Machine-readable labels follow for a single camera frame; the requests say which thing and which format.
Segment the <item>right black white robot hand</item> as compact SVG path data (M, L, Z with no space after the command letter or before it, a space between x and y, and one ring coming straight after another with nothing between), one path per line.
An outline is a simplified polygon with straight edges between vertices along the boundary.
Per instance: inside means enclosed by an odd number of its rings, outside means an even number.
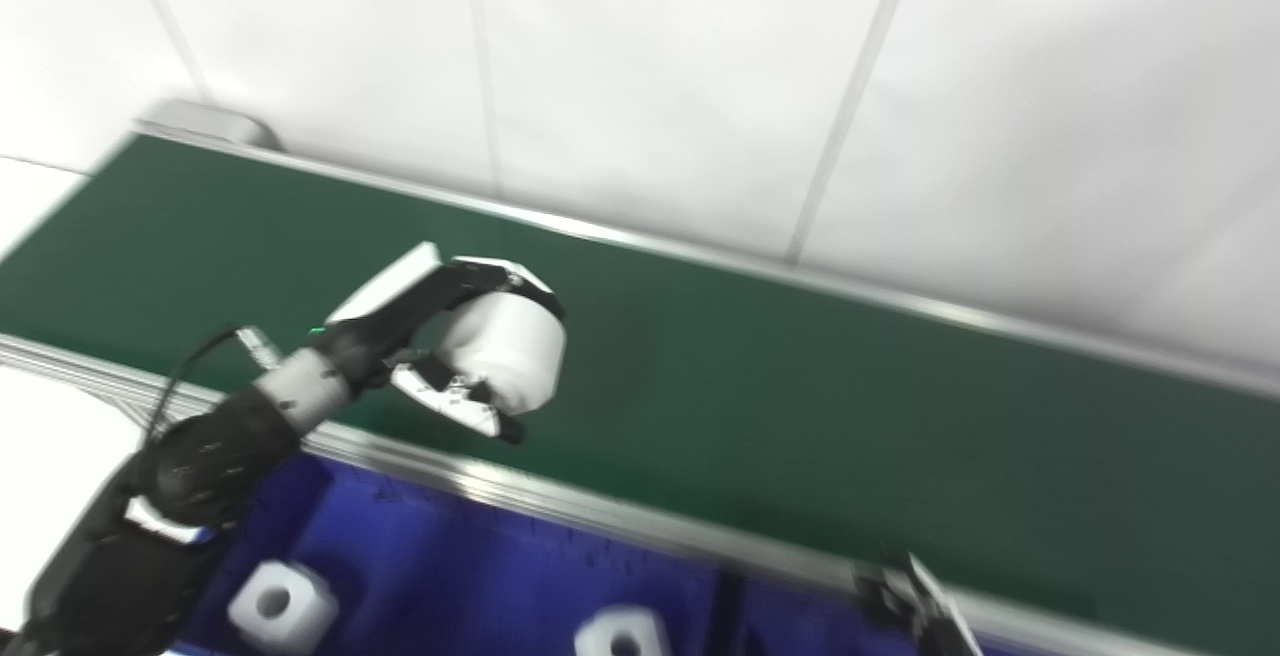
M910 552L859 571L852 602L872 624L909 636L919 655L983 655L973 629L940 579Z

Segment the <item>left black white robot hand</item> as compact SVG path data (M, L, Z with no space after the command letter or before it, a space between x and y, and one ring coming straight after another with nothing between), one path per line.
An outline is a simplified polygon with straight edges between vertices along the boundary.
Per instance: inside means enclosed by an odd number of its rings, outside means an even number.
M352 393L392 386L430 413L516 445L521 416L558 390L564 319L553 290L526 266L444 259L425 241L340 304L317 346Z

